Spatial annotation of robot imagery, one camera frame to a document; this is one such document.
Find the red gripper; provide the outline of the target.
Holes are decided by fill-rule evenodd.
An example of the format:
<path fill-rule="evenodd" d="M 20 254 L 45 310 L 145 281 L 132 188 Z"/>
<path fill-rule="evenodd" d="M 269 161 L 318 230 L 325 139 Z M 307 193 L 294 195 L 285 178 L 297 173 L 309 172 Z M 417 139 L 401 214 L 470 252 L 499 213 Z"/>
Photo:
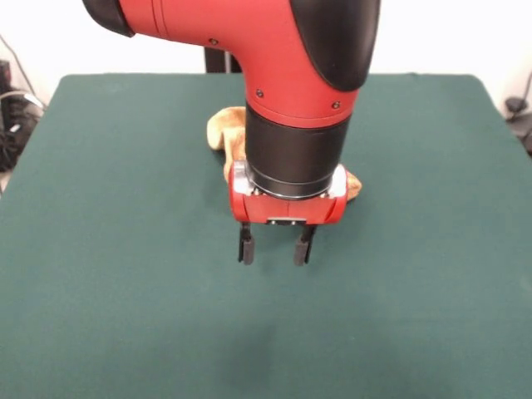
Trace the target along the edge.
<path fill-rule="evenodd" d="M 332 183 L 324 193 L 310 199 L 280 199 L 259 190 L 246 174 L 247 162 L 236 160 L 229 170 L 229 203 L 239 222 L 238 261 L 250 265 L 254 261 L 254 224 L 336 224 L 347 205 L 347 170 L 338 165 Z M 293 262 L 307 264 L 316 233 L 316 225 L 305 225 L 296 241 Z"/>

